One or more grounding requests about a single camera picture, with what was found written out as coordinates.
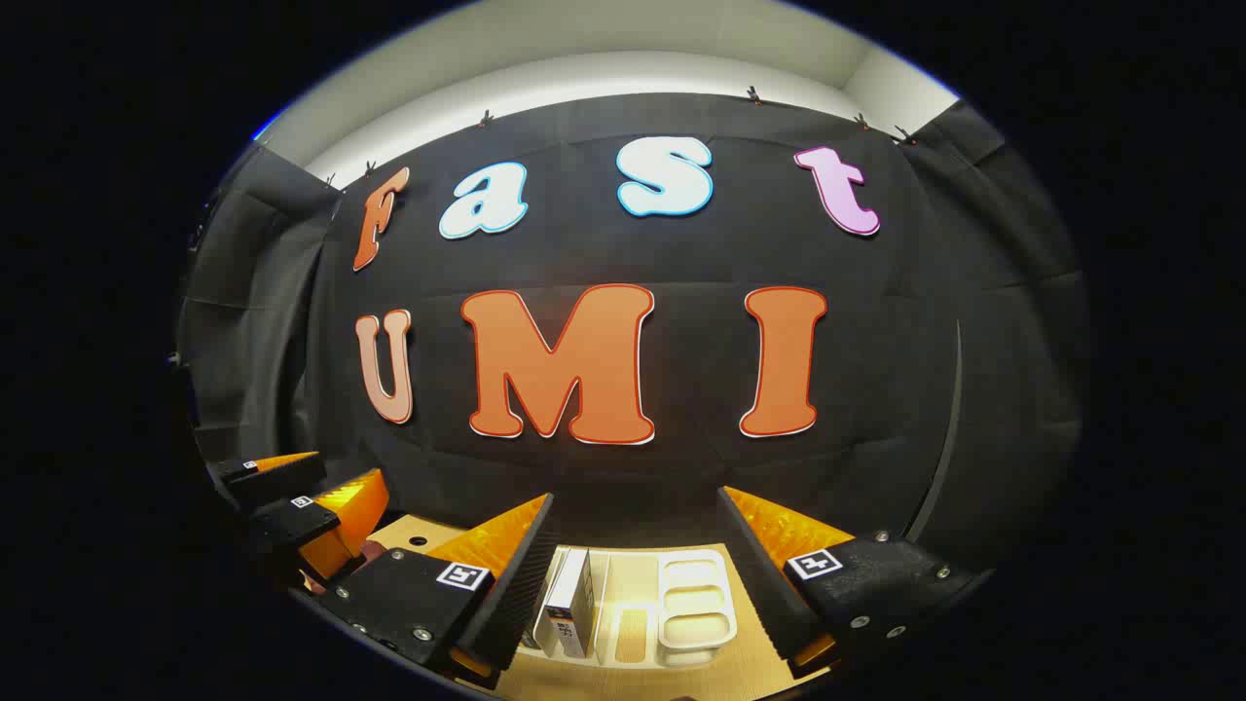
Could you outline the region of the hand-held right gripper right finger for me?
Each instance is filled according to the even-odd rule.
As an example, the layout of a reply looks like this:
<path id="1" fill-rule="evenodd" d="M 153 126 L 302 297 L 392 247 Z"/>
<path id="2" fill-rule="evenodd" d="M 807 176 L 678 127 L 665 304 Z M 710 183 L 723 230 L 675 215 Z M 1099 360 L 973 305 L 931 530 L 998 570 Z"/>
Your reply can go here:
<path id="1" fill-rule="evenodd" d="M 743 586 L 792 679 L 846 674 L 930 633 L 983 585 L 906 538 L 854 535 L 724 486 L 716 514 Z"/>

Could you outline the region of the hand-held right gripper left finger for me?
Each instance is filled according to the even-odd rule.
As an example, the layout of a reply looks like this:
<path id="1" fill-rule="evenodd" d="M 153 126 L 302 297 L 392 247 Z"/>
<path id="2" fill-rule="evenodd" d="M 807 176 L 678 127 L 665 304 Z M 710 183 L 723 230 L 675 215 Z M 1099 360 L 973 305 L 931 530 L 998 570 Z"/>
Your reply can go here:
<path id="1" fill-rule="evenodd" d="M 391 547 L 329 584 L 321 608 L 427 674 L 493 687 L 533 618 L 558 535 L 545 494 L 427 553 Z"/>

